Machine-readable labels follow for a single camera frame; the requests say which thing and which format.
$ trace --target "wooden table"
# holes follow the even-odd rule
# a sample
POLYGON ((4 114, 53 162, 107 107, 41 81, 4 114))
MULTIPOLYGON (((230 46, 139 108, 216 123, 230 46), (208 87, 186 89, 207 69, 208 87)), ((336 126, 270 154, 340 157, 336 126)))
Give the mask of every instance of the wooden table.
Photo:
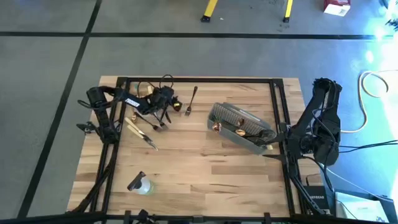
MULTIPOLYGON (((99 85, 115 86, 116 80, 117 77, 102 77, 99 85)), ((294 124, 305 108, 299 80, 284 78, 283 81, 291 122, 294 124)), ((134 84, 130 92, 136 94, 134 84)), ((136 125, 155 142, 159 151, 130 132, 127 125, 123 126, 108 214, 121 215, 125 210, 137 214, 145 209, 156 215, 262 217, 264 212, 269 212, 272 217, 288 217, 281 163, 251 154, 206 127, 206 117, 213 103, 228 102, 267 121, 276 130, 269 85, 175 83, 173 89, 181 102, 189 103, 195 85, 198 91, 191 115, 184 116, 185 108, 179 113, 171 108, 172 124, 167 123, 168 131, 157 133, 138 119, 136 125), (144 171, 155 183, 154 194, 143 196, 127 190, 127 185, 139 171, 144 171)), ((141 95, 147 93, 146 86, 145 83, 140 85, 141 95)), ((279 94, 277 102, 280 117, 283 118, 279 94)), ((131 115, 132 108, 128 106, 126 116, 131 115)), ((91 120, 96 122, 94 114, 91 120)), ((278 144, 273 144, 273 148, 266 153, 279 154, 278 144)), ((86 135, 69 210, 75 208, 93 186, 101 150, 99 137, 95 134, 86 135)), ((312 161, 302 159, 299 164, 303 180, 306 175, 319 174, 317 165, 312 161)), ((321 184, 319 175, 309 179, 312 184, 321 184)), ((299 201, 293 185, 292 191, 295 210, 299 212, 299 201)), ((98 199, 99 208, 103 194, 102 189, 98 199)))

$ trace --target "gray floor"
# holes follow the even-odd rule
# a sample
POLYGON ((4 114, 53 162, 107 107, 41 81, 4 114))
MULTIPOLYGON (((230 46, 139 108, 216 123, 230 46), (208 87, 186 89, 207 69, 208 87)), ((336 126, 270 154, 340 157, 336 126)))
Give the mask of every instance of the gray floor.
MULTIPOLYGON (((286 25, 280 22, 285 7, 282 0, 220 0, 210 24, 198 20, 206 1, 104 0, 93 32, 374 34, 377 27, 384 27, 377 0, 353 2, 346 17, 323 14, 320 2, 296 0, 286 25)), ((0 31, 83 32, 94 4, 94 0, 3 0, 0 31)), ((17 214, 80 41, 78 37, 0 37, 0 140, 4 142, 0 218, 17 214)), ((84 137, 75 124, 86 121, 90 114, 76 101, 85 99, 85 91, 97 85, 102 75, 298 77, 306 103, 314 78, 328 77, 343 86, 339 116, 343 129, 353 129, 363 120, 356 94, 358 75, 364 70, 397 69, 394 52, 397 44, 375 40, 92 37, 29 215, 65 211, 84 137), (372 62, 367 57, 370 52, 372 62)), ((391 89, 398 94, 396 83, 391 80, 391 89)), ((379 86, 376 80, 368 84, 373 90, 379 86)), ((397 139, 393 125, 397 123, 393 116, 398 112, 396 97, 381 101, 364 96, 364 101, 368 126, 358 134, 344 134, 341 144, 397 139)), ((396 149, 342 154, 330 169, 368 191, 398 200, 393 194, 393 189, 398 192, 396 149)), ((360 192, 332 175, 331 180, 337 189, 360 192)))

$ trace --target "yellow post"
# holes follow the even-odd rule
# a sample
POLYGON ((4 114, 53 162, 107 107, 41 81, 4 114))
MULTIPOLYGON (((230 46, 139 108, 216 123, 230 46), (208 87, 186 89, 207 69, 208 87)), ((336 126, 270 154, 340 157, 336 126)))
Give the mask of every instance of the yellow post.
POLYGON ((285 13, 285 17, 284 17, 284 22, 289 22, 290 13, 292 12, 292 5, 293 5, 293 0, 287 0, 287 6, 286 6, 286 13, 285 13))
POLYGON ((202 22, 210 22, 211 15, 214 11, 214 8, 217 5, 217 1, 218 0, 209 0, 209 3, 207 4, 207 7, 206 7, 206 11, 200 19, 202 22))

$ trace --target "red and white box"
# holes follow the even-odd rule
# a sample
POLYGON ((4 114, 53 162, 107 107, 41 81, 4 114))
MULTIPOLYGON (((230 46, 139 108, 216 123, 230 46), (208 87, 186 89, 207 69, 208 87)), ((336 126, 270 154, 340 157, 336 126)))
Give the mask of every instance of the red and white box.
POLYGON ((351 7, 351 0, 325 0, 324 13, 345 16, 351 7))

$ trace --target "wood grain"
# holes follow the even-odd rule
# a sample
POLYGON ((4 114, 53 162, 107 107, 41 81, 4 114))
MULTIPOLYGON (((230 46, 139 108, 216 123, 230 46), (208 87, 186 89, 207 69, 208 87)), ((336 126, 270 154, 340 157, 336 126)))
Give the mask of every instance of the wood grain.
MULTIPOLYGON (((100 85, 115 86, 116 79, 102 77, 100 85)), ((137 93, 135 84, 131 85, 131 93, 134 94, 137 93)), ((191 115, 184 116, 187 105, 179 113, 169 109, 172 124, 167 123, 168 131, 157 133, 144 121, 138 119, 136 122, 159 151, 127 130, 126 125, 123 126, 108 213, 123 214, 125 210, 131 210, 137 214, 140 209, 145 209, 157 215, 261 217, 264 212, 270 212, 273 217, 289 216, 281 163, 251 154, 206 127, 206 118, 213 103, 228 102, 258 116, 275 130, 269 85, 175 83, 173 89, 179 100, 188 104, 195 85, 198 91, 191 115), (127 190, 127 185, 139 171, 144 171, 155 183, 152 195, 143 196, 127 190)), ((304 110, 299 80, 286 78, 284 85, 291 122, 295 123, 304 110)), ((147 94, 145 83, 140 86, 140 94, 147 94)), ((277 96, 279 114, 284 121, 278 91, 277 96)), ((126 116, 132 114, 133 110, 127 107, 126 116)), ((147 119, 156 123, 154 118, 147 119)), ((94 114, 91 120, 96 123, 94 114)), ((272 146, 274 150, 267 153, 279 154, 278 144, 272 146)), ((97 135, 86 135, 69 210, 75 208, 93 186, 101 149, 102 143, 97 135)), ((304 178, 319 173, 312 161, 302 160, 299 164, 304 178)), ((309 180, 311 184, 321 183, 319 175, 313 175, 309 180)), ((299 211, 297 193, 294 187, 292 190, 295 208, 299 211)), ((103 201, 103 192, 102 188, 99 206, 103 201)))

